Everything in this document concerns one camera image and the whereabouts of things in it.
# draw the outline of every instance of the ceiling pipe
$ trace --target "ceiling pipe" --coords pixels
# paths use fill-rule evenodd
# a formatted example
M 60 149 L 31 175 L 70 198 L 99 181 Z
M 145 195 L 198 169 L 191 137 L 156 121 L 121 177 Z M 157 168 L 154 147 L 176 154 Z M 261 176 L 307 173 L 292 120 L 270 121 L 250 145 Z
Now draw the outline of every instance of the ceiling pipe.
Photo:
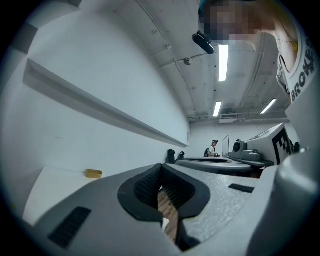
M 284 112 L 283 110 L 277 110 L 277 111 L 272 111 L 272 112 L 268 112 L 268 113 L 271 114 L 271 113 L 283 113 L 283 112 Z M 241 116 L 241 115 L 245 115 L 245 116 L 260 115 L 260 113 L 261 113 L 260 111 L 259 112 L 246 112 L 246 113 L 227 113 L 227 114 L 220 114 L 219 117 L 221 117 L 221 116 L 234 116 L 234 115 L 237 115 L 237 116 Z M 213 117 L 212 115 L 198 115 L 198 116 L 194 116 L 194 117 L 193 116 L 192 117 L 188 117 L 188 119 L 217 119 L 217 118 Z
M 270 119 L 245 119 L 238 118 L 240 123 L 262 123 L 262 122 L 288 122 L 288 118 L 270 118 Z
M 189 85 L 184 77 L 184 75 L 182 74 L 182 71 L 179 67 L 178 61 L 174 55 L 174 53 L 172 52 L 172 47 L 168 44 L 166 37 L 164 36 L 164 34 L 162 33 L 160 27 L 158 26 L 157 22 L 155 21 L 155 19 L 152 17 L 151 13 L 148 11 L 148 9 L 145 7 L 145 5 L 140 1 L 140 0 L 135 0 L 135 2 L 141 7 L 141 9 L 146 13 L 146 15 L 149 17 L 149 19 L 152 21 L 152 23 L 155 25 L 155 27 L 157 28 L 157 30 L 159 31 L 160 35 L 162 36 L 165 44 L 166 44 L 166 48 L 170 51 L 173 59 L 174 59 L 174 63 L 176 68 L 178 69 L 182 79 L 184 80 L 185 86 L 186 86 L 186 90 L 188 91 L 189 95 L 190 95 L 190 99 L 191 99 L 191 104 L 192 104 L 192 109 L 193 109 L 193 113 L 196 113 L 196 109 L 195 109 L 195 102 L 194 99 L 192 98 L 191 95 L 191 90 L 189 88 Z
M 204 54 L 199 54 L 199 55 L 192 56 L 192 57 L 187 57 L 187 58 L 195 59 L 195 58 L 201 57 L 201 56 L 203 56 L 203 55 L 209 55 L 209 54 L 208 54 L 208 53 L 204 53 Z M 186 58 L 184 58 L 184 59 L 179 59 L 179 60 L 177 60 L 177 62 L 178 62 L 178 63 L 184 62 L 185 59 L 186 59 Z M 165 69 L 165 68 L 167 68 L 167 67 L 169 67 L 169 66 L 171 66 L 171 65 L 173 65 L 173 64 L 175 64 L 175 63 L 176 63 L 176 62 L 168 63 L 168 64 L 166 64 L 166 65 L 161 66 L 160 69 L 161 69 L 161 70 L 162 70 L 162 69 Z

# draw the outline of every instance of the ceiling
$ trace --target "ceiling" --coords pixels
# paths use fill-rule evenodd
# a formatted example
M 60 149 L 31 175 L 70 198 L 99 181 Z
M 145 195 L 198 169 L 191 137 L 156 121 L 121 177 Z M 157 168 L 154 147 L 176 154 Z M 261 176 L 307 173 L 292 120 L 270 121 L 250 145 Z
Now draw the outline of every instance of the ceiling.
M 231 45 L 226 81 L 219 82 L 218 46 L 208 55 L 192 40 L 198 31 L 199 0 L 78 2 L 90 11 L 109 8 L 126 23 L 167 78 L 190 122 L 213 119 L 216 101 L 222 101 L 220 119 L 235 114 L 238 122 L 287 119 L 290 101 L 276 79 L 278 50 L 271 35 Z M 184 63 L 188 57 L 191 65 Z M 261 115 L 272 99 L 276 103 Z

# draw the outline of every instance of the fluorescent light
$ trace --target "fluorescent light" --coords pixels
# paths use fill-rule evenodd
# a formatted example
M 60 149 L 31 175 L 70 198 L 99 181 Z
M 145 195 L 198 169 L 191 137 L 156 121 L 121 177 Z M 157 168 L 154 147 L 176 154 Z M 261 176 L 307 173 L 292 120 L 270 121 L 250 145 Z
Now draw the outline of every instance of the fluorescent light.
M 228 45 L 219 45 L 219 82 L 226 81 L 228 69 Z
M 217 117 L 219 115 L 219 111 L 222 105 L 222 101 L 217 101 L 215 103 L 215 109 L 214 109 L 214 113 L 213 113 L 213 117 Z
M 271 102 L 269 103 L 269 105 L 266 106 L 266 108 L 261 112 L 261 114 L 266 113 L 266 111 L 267 111 L 268 109 L 270 109 L 271 106 L 272 106 L 275 102 L 276 102 L 276 99 L 274 98 L 273 100 L 271 100 Z

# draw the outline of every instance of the person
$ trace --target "person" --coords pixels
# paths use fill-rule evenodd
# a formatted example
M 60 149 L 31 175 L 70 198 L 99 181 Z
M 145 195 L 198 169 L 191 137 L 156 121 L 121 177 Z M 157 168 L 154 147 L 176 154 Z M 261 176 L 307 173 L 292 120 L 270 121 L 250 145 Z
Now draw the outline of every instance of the person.
M 320 77 L 318 56 L 298 21 L 277 0 L 202 0 L 200 30 L 221 45 L 272 35 L 278 48 L 277 81 L 293 103 Z
M 216 153 L 216 146 L 218 144 L 218 140 L 213 140 L 211 143 L 211 146 L 209 147 L 208 150 L 208 158 L 218 158 L 219 155 Z
M 292 152 L 292 154 L 294 154 L 294 153 L 295 153 L 295 146 L 294 146 L 294 144 L 292 143 L 291 139 L 290 139 L 290 147 L 291 147 L 291 152 Z

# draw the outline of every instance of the black vent slot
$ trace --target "black vent slot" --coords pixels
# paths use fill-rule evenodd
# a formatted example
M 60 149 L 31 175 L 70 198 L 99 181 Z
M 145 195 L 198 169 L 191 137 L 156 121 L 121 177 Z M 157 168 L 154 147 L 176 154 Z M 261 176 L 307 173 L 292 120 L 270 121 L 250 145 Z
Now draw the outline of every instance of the black vent slot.
M 210 190 L 201 181 L 169 165 L 157 164 L 120 186 L 119 203 L 135 219 L 160 222 L 162 225 L 163 215 L 158 211 L 158 193 L 161 186 L 178 213 L 177 246 L 186 251 L 200 244 L 200 241 L 188 236 L 182 220 L 198 216 L 210 199 Z
M 163 188 L 177 210 L 196 192 L 193 185 L 170 171 L 163 172 Z
M 158 210 L 158 193 L 161 187 L 160 169 L 138 181 L 133 191 L 140 202 Z
M 56 245 L 67 249 L 90 213 L 91 210 L 87 208 L 77 207 L 48 238 Z
M 255 188 L 254 187 L 251 187 L 251 186 L 242 186 L 242 185 L 239 185 L 239 184 L 231 184 L 229 186 L 230 189 L 234 189 L 234 190 L 239 190 L 239 191 L 242 191 L 242 192 L 246 192 L 246 193 L 252 193 Z

